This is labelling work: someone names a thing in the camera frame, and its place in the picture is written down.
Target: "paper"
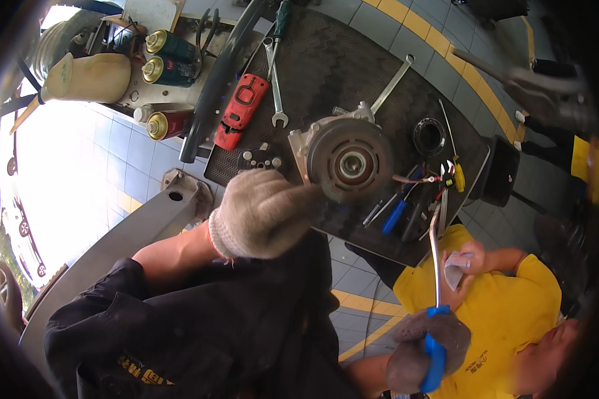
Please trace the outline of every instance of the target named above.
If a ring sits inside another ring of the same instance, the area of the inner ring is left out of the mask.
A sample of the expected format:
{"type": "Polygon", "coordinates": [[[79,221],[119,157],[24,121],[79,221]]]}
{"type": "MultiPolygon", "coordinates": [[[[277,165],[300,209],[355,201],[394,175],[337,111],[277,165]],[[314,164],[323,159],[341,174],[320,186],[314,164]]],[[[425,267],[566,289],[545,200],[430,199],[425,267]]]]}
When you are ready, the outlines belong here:
{"type": "MultiPolygon", "coordinates": [[[[474,255],[472,253],[465,253],[462,256],[471,258],[474,255]]],[[[470,267],[470,260],[462,261],[457,259],[458,257],[459,252],[452,251],[446,260],[446,264],[444,265],[444,277],[446,278],[446,283],[448,283],[448,286],[453,291],[457,289],[457,285],[459,285],[461,278],[464,276],[462,267],[470,267]]]]}
{"type": "Polygon", "coordinates": [[[146,27],[148,35],[159,29],[171,31],[178,14],[179,2],[174,0],[126,0],[122,20],[129,17],[146,27]]]}

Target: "work gloves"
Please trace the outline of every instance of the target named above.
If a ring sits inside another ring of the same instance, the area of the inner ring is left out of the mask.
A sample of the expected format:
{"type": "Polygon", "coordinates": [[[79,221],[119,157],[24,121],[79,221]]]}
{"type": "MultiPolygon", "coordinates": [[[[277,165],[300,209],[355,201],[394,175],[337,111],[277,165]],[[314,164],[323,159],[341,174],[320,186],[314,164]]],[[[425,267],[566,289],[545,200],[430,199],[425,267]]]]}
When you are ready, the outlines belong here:
{"type": "Polygon", "coordinates": [[[393,333],[393,340],[398,345],[386,368],[386,383],[392,391],[402,394],[419,392],[431,365],[431,358],[424,352],[426,333],[446,348],[444,375],[452,374],[464,362],[471,332],[455,313],[429,318],[426,310],[421,310],[415,315],[408,315],[393,333]]]}
{"type": "Polygon", "coordinates": [[[211,243],[224,259],[276,258],[309,229],[307,211],[321,196],[319,187],[294,187],[277,171],[242,172],[211,213],[211,243]]]}

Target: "blue-handled tool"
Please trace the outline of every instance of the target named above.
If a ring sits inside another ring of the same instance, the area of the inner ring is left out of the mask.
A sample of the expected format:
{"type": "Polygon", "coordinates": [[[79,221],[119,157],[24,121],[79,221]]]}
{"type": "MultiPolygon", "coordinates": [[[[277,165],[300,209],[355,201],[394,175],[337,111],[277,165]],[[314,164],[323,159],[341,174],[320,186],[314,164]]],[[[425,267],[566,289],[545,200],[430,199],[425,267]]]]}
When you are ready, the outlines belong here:
{"type": "MultiPolygon", "coordinates": [[[[409,176],[409,179],[415,180],[415,179],[419,178],[422,175],[422,173],[423,173],[423,165],[420,165],[419,167],[417,167],[415,169],[413,174],[411,174],[409,176]]],[[[390,216],[384,223],[384,227],[381,229],[381,232],[384,235],[389,235],[390,232],[395,227],[395,225],[397,224],[397,222],[399,221],[399,218],[402,217],[404,208],[406,208],[406,199],[408,198],[408,195],[413,191],[414,187],[415,187],[415,184],[413,184],[413,183],[406,183],[404,185],[404,189],[402,190],[402,192],[404,193],[404,198],[402,198],[402,200],[397,203],[397,206],[395,207],[395,209],[393,209],[390,216]]]]}
{"type": "MultiPolygon", "coordinates": [[[[435,267],[436,293],[435,307],[426,309],[428,317],[432,317],[436,314],[447,315],[450,313],[449,305],[441,305],[441,291],[439,290],[439,253],[437,252],[437,229],[435,228],[435,225],[437,224],[437,219],[439,219],[440,208],[441,204],[438,203],[435,207],[435,212],[432,214],[431,227],[428,233],[431,239],[432,260],[435,267]]],[[[420,385],[420,391],[423,393],[430,393],[439,387],[441,379],[444,376],[444,368],[446,367],[446,348],[433,339],[429,333],[426,333],[424,351],[431,356],[431,367],[428,369],[428,373],[420,385]]]]}

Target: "clutch plate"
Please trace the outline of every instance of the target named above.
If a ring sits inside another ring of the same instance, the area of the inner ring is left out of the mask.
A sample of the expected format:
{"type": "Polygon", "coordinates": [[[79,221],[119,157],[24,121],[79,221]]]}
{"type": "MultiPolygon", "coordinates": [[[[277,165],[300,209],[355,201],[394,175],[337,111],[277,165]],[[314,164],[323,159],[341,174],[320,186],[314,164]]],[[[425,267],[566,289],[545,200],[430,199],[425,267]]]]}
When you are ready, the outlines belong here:
{"type": "Polygon", "coordinates": [[[377,195],[393,175],[390,141],[377,125],[337,119],[320,126],[306,154],[310,181],[339,203],[377,195]]]}

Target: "hand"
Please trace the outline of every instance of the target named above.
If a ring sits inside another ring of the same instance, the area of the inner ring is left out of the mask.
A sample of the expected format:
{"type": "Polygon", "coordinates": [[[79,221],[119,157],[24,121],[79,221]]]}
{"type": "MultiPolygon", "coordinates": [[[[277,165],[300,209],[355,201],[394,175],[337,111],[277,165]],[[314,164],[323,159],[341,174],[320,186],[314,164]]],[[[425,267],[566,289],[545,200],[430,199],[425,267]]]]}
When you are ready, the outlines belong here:
{"type": "Polygon", "coordinates": [[[240,173],[211,213],[211,243],[224,259],[278,257],[309,229],[307,210],[321,195],[317,186],[293,187],[277,171],[240,173]]]}
{"type": "Polygon", "coordinates": [[[399,345],[386,367],[386,383],[391,390],[402,394],[419,392],[431,366],[431,358],[424,351],[426,333],[446,348],[445,375],[455,372],[464,362],[470,346],[468,327],[453,312],[429,318],[421,310],[406,316],[393,333],[393,340],[399,345]]]}
{"type": "Polygon", "coordinates": [[[455,312],[455,310],[457,310],[457,308],[459,307],[459,305],[462,304],[462,302],[464,301],[464,298],[466,297],[466,294],[468,293],[468,289],[470,288],[470,285],[473,283],[473,280],[475,279],[475,275],[466,275],[462,278],[462,281],[459,283],[459,285],[457,286],[457,288],[455,289],[455,291],[450,289],[450,286],[448,285],[448,283],[446,282],[446,278],[444,277],[444,265],[446,264],[446,260],[448,259],[448,256],[450,255],[450,252],[448,251],[444,251],[444,255],[441,257],[441,263],[439,264],[439,291],[441,294],[441,303],[442,305],[450,305],[450,309],[455,312]]]}
{"type": "Polygon", "coordinates": [[[470,266],[467,268],[462,267],[462,271],[466,275],[483,275],[488,273],[486,265],[486,250],[484,250],[483,244],[479,241],[469,241],[461,246],[459,249],[459,260],[470,261],[470,266]],[[472,253],[473,257],[463,257],[467,253],[472,253]]]}

